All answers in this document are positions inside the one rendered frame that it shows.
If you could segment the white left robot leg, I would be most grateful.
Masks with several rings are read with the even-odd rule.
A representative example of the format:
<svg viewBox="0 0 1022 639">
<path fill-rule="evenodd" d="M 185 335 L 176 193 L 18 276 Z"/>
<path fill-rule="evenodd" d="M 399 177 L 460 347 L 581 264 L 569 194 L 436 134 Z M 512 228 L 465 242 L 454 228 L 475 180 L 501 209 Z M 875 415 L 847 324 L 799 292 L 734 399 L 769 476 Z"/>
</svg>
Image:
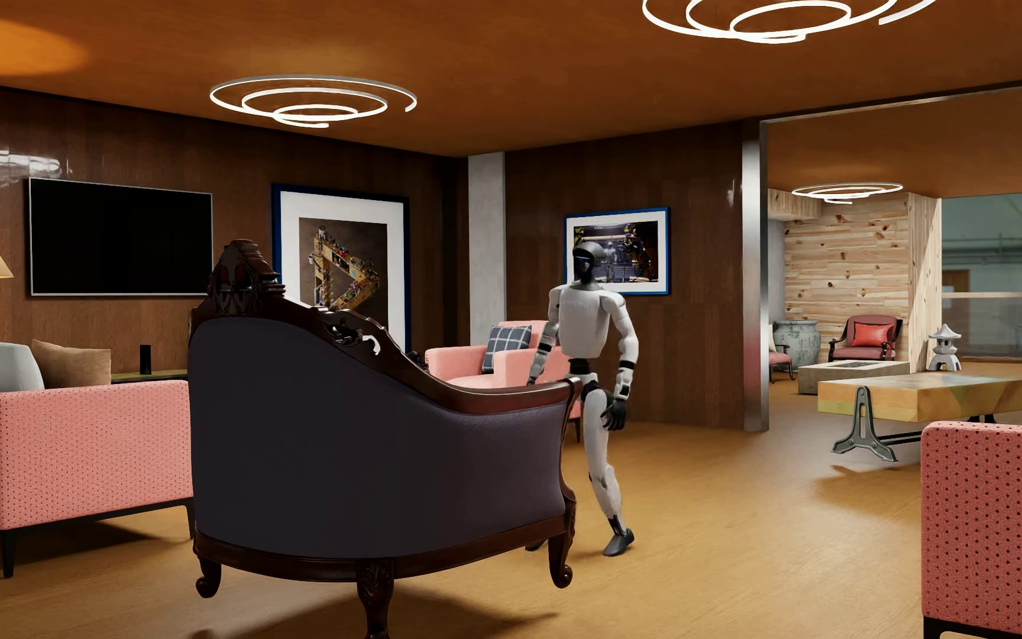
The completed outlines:
<svg viewBox="0 0 1022 639">
<path fill-rule="evenodd" d="M 604 387 L 597 383 L 594 373 L 583 375 L 584 382 L 580 402 L 583 409 L 583 438 L 588 464 L 588 476 L 602 512 L 613 531 L 611 541 L 603 550 L 605 556 L 623 554 L 632 544 L 635 536 L 632 529 L 621 517 L 621 491 L 617 482 L 616 471 L 607 461 L 607 442 L 609 433 L 602 428 L 601 414 L 606 408 L 607 399 L 612 397 Z"/>
</svg>

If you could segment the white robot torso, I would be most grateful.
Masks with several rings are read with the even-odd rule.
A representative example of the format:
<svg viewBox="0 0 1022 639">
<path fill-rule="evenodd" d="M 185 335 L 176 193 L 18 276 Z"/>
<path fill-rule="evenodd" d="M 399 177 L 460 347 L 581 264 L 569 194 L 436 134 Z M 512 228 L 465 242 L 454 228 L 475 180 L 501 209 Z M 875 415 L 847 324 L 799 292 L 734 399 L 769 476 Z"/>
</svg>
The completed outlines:
<svg viewBox="0 0 1022 639">
<path fill-rule="evenodd" d="M 575 289 L 568 284 L 560 296 L 559 343 L 563 354 L 570 358 L 571 375 L 590 374 L 588 361 L 601 355 L 607 330 L 613 323 L 609 312 L 602 306 L 606 290 Z"/>
</svg>

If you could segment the grey plaid cushion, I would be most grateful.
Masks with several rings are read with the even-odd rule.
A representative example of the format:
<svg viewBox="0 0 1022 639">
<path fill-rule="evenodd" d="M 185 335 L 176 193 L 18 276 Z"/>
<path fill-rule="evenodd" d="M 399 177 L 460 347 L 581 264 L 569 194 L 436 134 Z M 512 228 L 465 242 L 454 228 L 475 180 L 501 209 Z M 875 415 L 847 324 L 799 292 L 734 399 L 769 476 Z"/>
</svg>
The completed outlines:
<svg viewBox="0 0 1022 639">
<path fill-rule="evenodd" d="M 527 349 L 531 346 L 532 327 L 530 325 L 494 325 L 490 329 L 485 355 L 481 363 L 481 374 L 495 373 L 494 355 L 501 351 Z"/>
</svg>

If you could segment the dark robot head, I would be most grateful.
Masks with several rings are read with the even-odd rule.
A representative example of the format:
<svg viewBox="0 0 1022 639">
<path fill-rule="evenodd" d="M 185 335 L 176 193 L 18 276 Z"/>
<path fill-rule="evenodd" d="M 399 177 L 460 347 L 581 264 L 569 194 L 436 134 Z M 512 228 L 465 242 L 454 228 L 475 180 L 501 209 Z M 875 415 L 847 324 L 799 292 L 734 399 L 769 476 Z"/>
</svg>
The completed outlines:
<svg viewBox="0 0 1022 639">
<path fill-rule="evenodd" d="M 597 283 L 595 269 L 599 262 L 606 258 L 601 244 L 594 241 L 583 241 L 573 248 L 573 269 L 575 282 L 573 288 L 594 291 L 600 289 Z"/>
</svg>

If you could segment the small blue framed picture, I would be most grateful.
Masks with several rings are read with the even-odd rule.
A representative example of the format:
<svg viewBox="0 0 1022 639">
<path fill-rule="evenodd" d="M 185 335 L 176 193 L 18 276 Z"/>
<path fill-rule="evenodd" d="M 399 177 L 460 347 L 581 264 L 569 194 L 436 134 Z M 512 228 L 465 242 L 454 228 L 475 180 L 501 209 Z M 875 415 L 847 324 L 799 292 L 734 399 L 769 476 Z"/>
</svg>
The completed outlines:
<svg viewBox="0 0 1022 639">
<path fill-rule="evenodd" d="M 604 252 L 595 262 L 595 280 L 604 289 L 623 296 L 667 295 L 669 215 L 668 207 L 568 215 L 564 218 L 565 281 L 578 281 L 573 250 L 594 242 Z"/>
</svg>

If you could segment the small pink chair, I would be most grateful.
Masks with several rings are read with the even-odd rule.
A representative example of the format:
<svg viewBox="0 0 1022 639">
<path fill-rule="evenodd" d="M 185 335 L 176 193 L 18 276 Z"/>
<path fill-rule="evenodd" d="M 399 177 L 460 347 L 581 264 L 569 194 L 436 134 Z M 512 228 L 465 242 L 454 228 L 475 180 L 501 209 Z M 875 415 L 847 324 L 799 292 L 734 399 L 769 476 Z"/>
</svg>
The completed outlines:
<svg viewBox="0 0 1022 639">
<path fill-rule="evenodd" d="M 793 360 L 791 355 L 788 354 L 789 344 L 775 343 L 774 338 L 774 328 L 775 324 L 771 323 L 768 327 L 768 337 L 769 337 L 769 366 L 768 366 L 768 376 L 769 383 L 774 383 L 774 370 L 785 370 L 788 374 L 789 379 L 794 381 L 796 379 L 794 373 Z"/>
</svg>

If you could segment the large grey ceramic vase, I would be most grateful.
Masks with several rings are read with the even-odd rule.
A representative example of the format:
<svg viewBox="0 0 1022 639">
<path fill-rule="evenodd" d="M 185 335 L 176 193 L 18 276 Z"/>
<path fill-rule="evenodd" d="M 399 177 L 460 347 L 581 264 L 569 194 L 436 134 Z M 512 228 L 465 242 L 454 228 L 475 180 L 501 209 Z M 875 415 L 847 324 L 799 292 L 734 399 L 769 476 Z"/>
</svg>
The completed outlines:
<svg viewBox="0 0 1022 639">
<path fill-rule="evenodd" d="M 814 319 L 775 322 L 774 341 L 777 347 L 780 343 L 788 344 L 787 354 L 791 358 L 794 370 L 817 363 L 821 349 L 821 334 Z"/>
</svg>

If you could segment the low stone block table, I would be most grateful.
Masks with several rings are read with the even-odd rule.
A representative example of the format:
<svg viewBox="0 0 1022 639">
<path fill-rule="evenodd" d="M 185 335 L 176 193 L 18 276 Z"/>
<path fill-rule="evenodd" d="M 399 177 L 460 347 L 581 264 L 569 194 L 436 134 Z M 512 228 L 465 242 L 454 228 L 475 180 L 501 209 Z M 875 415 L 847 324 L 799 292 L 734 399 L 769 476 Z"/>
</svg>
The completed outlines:
<svg viewBox="0 0 1022 639">
<path fill-rule="evenodd" d="M 797 371 L 798 393 L 816 395 L 823 381 L 853 380 L 860 377 L 903 375 L 911 364 L 903 360 L 839 359 L 824 364 L 802 366 Z"/>
</svg>

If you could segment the wooden slab coffee table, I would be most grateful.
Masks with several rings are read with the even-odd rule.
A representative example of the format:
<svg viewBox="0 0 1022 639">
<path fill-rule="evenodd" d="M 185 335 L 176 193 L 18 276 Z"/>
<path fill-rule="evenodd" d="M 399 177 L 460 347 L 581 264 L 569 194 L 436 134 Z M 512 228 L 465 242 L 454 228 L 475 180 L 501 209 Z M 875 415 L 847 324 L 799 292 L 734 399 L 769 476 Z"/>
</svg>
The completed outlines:
<svg viewBox="0 0 1022 639">
<path fill-rule="evenodd" d="M 939 421 L 996 423 L 996 413 L 1022 411 L 1022 380 L 996 379 L 959 372 L 925 372 L 826 381 L 817 385 L 821 413 L 853 415 L 850 433 L 835 442 L 833 452 L 871 450 L 897 462 L 890 446 L 915 443 L 921 432 L 879 435 L 874 418 L 895 422 Z"/>
</svg>

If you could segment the large blue framed picture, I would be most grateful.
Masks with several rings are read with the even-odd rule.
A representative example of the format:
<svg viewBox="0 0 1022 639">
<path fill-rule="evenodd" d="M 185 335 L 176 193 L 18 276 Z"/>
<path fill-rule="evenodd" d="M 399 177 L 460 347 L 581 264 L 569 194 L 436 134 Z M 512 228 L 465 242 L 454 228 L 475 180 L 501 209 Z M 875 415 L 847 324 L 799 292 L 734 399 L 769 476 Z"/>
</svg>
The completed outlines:
<svg viewBox="0 0 1022 639">
<path fill-rule="evenodd" d="M 411 344 L 409 204 L 404 196 L 274 184 L 274 253 L 286 296 L 359 312 Z"/>
</svg>

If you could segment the white stone lantern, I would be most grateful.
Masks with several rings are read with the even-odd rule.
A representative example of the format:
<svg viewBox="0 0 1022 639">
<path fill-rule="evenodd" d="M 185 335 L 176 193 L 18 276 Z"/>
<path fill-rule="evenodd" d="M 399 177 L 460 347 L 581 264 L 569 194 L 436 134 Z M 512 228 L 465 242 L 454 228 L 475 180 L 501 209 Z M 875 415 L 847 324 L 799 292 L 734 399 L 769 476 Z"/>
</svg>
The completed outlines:
<svg viewBox="0 0 1022 639">
<path fill-rule="evenodd" d="M 958 358 L 958 348 L 954 344 L 955 340 L 962 338 L 958 332 L 953 331 L 947 324 L 943 324 L 937 332 L 930 333 L 928 338 L 934 340 L 934 346 L 926 370 L 931 370 L 931 372 L 937 370 L 958 372 L 958 370 L 962 370 L 962 364 Z"/>
</svg>

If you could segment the brown cushion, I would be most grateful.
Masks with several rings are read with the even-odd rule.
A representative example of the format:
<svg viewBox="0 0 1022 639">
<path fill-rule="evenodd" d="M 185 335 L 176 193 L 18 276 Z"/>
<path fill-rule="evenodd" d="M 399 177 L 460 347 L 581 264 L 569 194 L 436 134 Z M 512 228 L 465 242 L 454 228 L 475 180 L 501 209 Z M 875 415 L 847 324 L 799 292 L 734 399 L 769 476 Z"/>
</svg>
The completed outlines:
<svg viewBox="0 0 1022 639">
<path fill-rule="evenodd" d="M 31 351 L 47 389 L 110 385 L 111 350 L 33 340 Z"/>
</svg>

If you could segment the pink dotted sofa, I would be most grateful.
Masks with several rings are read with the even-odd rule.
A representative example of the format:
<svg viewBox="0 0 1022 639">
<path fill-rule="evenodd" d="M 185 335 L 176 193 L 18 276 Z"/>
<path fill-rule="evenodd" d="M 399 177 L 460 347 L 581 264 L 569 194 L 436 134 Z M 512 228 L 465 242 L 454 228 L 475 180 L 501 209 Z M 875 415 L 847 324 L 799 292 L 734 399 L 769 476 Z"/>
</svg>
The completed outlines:
<svg viewBox="0 0 1022 639">
<path fill-rule="evenodd" d="M 52 524 L 182 505 L 195 511 L 185 381 L 0 392 L 2 570 Z"/>
</svg>

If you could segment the black wall television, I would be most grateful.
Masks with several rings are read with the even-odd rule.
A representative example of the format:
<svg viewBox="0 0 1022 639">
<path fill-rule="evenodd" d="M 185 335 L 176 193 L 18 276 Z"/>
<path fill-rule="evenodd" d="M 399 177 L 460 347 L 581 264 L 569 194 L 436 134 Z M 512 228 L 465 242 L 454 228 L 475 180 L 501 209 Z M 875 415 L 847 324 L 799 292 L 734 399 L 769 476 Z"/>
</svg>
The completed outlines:
<svg viewBox="0 0 1022 639">
<path fill-rule="evenodd" d="M 51 179 L 27 182 L 31 296 L 203 296 L 210 193 Z"/>
</svg>

